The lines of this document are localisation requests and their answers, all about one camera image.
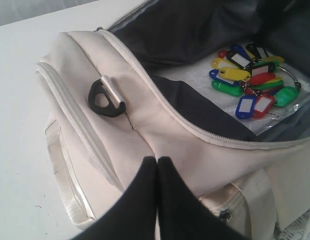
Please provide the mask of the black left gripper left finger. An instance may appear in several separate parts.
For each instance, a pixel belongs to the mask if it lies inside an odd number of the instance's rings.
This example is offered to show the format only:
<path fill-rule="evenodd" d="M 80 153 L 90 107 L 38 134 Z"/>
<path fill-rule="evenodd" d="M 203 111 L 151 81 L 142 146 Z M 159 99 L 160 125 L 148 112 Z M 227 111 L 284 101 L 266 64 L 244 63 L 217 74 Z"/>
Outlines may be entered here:
<path fill-rule="evenodd" d="M 154 240 L 157 163 L 147 156 L 119 200 L 75 240 Z"/>

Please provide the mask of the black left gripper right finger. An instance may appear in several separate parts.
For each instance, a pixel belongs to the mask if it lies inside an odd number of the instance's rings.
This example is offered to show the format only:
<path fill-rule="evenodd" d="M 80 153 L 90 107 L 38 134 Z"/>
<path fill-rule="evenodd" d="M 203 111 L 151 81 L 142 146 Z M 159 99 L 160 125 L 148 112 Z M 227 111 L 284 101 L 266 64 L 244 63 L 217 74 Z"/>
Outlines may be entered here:
<path fill-rule="evenodd" d="M 157 193 L 162 240 L 246 239 L 199 202 L 167 156 L 157 162 Z"/>

